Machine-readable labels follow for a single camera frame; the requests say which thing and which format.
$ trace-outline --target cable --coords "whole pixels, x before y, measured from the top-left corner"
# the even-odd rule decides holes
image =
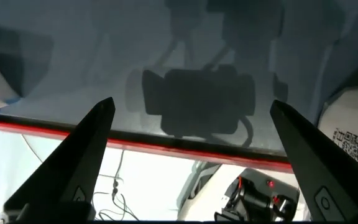
[[[122,197],[122,200],[124,201],[124,205],[125,205],[126,202],[125,202],[125,197],[123,196],[123,194],[121,194],[121,197]],[[134,217],[136,219],[136,221],[139,221],[139,219],[132,212],[129,212],[125,209],[125,206],[124,206],[124,208],[121,208],[120,206],[117,205],[117,203],[114,200],[112,202],[114,203],[115,206],[120,208],[124,213],[130,214],[132,217]]]
[[[25,143],[27,144],[27,146],[30,148],[30,150],[32,151],[32,153],[36,156],[36,158],[43,163],[43,161],[41,160],[41,158],[37,155],[37,153],[35,153],[34,149],[30,146],[29,142],[27,141],[27,139],[24,137],[23,134],[21,134],[23,140],[25,141]]]
[[[38,156],[37,153],[35,153],[34,149],[30,146],[29,142],[27,141],[27,139],[24,137],[23,134],[21,134],[23,140],[25,141],[25,143],[27,144],[27,146],[29,147],[29,149],[31,150],[31,152],[34,154],[34,156],[41,162],[41,164],[43,163],[43,160],[41,160],[41,158]],[[116,194],[118,193],[118,182],[117,182],[117,179],[118,180],[122,180],[124,181],[122,178],[119,177],[119,171],[121,170],[121,166],[122,166],[122,160],[124,158],[124,150],[122,150],[121,152],[121,157],[120,157],[120,161],[119,161],[119,164],[118,164],[118,168],[117,168],[117,172],[116,172],[116,175],[115,176],[110,176],[110,175],[104,175],[104,174],[99,174],[100,176],[102,177],[110,177],[110,178],[113,178],[114,179],[114,183],[113,183],[113,192],[111,194],[112,196],[112,202],[113,204],[118,207],[119,209],[122,210],[122,213],[117,213],[117,212],[114,212],[114,211],[111,211],[111,210],[108,210],[108,209],[102,209],[98,212],[98,216],[100,219],[96,218],[95,217],[95,220],[103,220],[105,221],[105,219],[102,217],[102,215],[104,215],[105,217],[108,217],[111,221],[116,221],[115,219],[113,219],[112,217],[110,217],[109,215],[107,215],[105,212],[111,212],[111,213],[114,213],[116,215],[122,215],[121,217],[121,221],[123,221],[124,217],[125,217],[125,213],[128,213],[130,214],[132,217],[134,217],[137,221],[139,221],[139,219],[134,215],[134,212],[126,205],[126,201],[125,201],[125,197],[123,194],[120,194],[121,197],[122,197],[122,201],[118,200],[118,202],[120,202],[121,204],[123,204],[124,208],[120,207],[119,205],[117,205],[117,203],[114,201],[116,199]],[[93,197],[96,195],[96,194],[103,194],[103,195],[108,195],[109,193],[106,193],[106,192],[94,192],[93,195],[92,195],[92,199],[91,199],[91,204],[92,206],[94,207],[94,203],[93,203]]]

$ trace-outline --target red light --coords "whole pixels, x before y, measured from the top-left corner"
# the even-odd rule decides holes
[[[274,196],[274,197],[273,197],[273,202],[274,202],[274,203],[278,203],[278,201],[280,201],[280,199],[278,199],[277,196]]]
[[[271,180],[267,182],[267,185],[268,185],[270,188],[274,188],[274,182],[271,181]]]

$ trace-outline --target black device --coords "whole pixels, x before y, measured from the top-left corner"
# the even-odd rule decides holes
[[[6,223],[93,220],[91,197],[114,112],[108,98],[85,116],[4,204]],[[358,163],[291,106],[274,101],[270,114],[313,221],[358,221]]]
[[[247,168],[229,186],[230,199],[216,221],[292,221],[299,190],[257,170]]]

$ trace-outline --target white bag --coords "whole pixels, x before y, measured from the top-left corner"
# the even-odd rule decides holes
[[[358,162],[358,88],[326,103],[318,128]]]

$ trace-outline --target red stripe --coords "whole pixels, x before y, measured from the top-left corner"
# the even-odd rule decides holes
[[[0,130],[19,134],[29,134],[52,139],[65,139],[69,132],[57,131],[47,128],[38,128],[21,124],[5,123],[0,121]],[[234,157],[218,153],[199,152],[196,150],[182,150],[173,147],[163,147],[153,144],[145,144],[140,142],[123,141],[119,139],[109,138],[107,147],[116,149],[128,149],[131,151],[158,154],[163,156],[174,156],[185,159],[201,160],[215,162],[220,164],[233,164],[237,166],[246,166],[257,169],[268,169],[280,172],[292,173],[291,165],[285,162],[272,162],[261,159],[248,159],[244,157]]]

